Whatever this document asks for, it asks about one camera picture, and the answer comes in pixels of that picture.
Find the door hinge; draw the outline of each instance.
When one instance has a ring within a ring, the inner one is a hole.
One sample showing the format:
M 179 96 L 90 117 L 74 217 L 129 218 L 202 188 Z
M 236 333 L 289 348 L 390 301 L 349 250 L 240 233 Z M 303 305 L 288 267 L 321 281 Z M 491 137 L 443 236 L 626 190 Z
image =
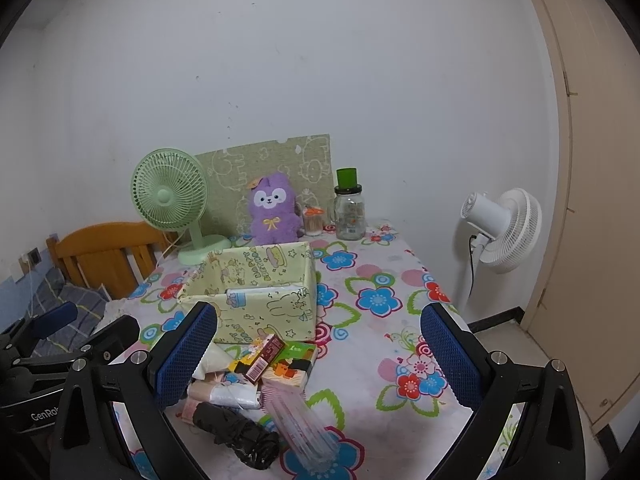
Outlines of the door hinge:
M 566 91 L 567 97 L 572 95 L 578 95 L 576 92 L 571 92 L 569 90 L 569 79 L 567 78 L 566 72 L 564 70 L 562 70 L 562 76 L 564 77 L 564 90 Z

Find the beige door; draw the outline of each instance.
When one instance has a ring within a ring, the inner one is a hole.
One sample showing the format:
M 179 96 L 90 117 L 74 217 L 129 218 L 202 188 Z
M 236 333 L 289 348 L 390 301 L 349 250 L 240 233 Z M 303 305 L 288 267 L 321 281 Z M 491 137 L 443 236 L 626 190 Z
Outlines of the beige door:
M 640 383 L 640 55 L 604 0 L 542 2 L 566 72 L 568 196 L 524 326 L 599 431 Z

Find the chair backrest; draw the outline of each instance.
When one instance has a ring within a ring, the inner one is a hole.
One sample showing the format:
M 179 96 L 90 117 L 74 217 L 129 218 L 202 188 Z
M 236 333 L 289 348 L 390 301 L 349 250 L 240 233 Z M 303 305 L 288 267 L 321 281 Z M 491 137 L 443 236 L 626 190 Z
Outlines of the chair backrest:
M 146 222 L 109 222 L 85 227 L 60 241 L 47 239 L 51 259 L 67 279 L 91 288 L 104 284 L 114 300 L 126 298 L 138 286 L 126 250 L 146 279 L 156 267 L 155 244 L 161 251 L 169 247 L 163 233 Z
M 480 342 L 471 332 L 461 330 L 439 303 L 424 308 L 420 330 L 458 402 L 477 410 L 489 375 L 488 365 L 482 362 L 486 351 Z M 472 355 L 465 350 L 469 347 Z

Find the small box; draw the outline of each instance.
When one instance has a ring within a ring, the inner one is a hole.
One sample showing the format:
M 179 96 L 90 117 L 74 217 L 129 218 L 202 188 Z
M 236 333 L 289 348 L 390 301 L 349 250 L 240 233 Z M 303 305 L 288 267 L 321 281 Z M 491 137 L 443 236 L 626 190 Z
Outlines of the small box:
M 316 268 L 308 242 L 212 252 L 177 295 L 216 309 L 215 343 L 250 344 L 267 334 L 292 341 L 316 334 Z
M 262 374 L 262 382 L 264 384 L 278 383 L 297 388 L 302 392 L 317 357 L 318 347 L 316 345 L 286 341 L 285 347 Z
M 255 384 L 284 346 L 282 339 L 275 334 L 269 334 L 258 344 L 250 347 L 249 355 L 232 362 L 229 369 L 235 374 L 244 375 L 251 384 Z

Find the floor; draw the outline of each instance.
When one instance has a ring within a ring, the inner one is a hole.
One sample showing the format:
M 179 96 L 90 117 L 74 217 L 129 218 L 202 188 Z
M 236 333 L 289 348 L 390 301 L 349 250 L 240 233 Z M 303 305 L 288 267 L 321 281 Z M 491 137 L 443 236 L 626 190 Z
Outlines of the floor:
M 476 333 L 484 348 L 491 352 L 501 350 L 515 363 L 545 366 L 549 359 L 535 341 L 515 321 L 502 323 Z M 587 466 L 586 480 L 600 480 L 607 471 L 607 461 L 597 441 L 591 434 L 587 418 L 578 404 L 584 434 L 584 454 Z

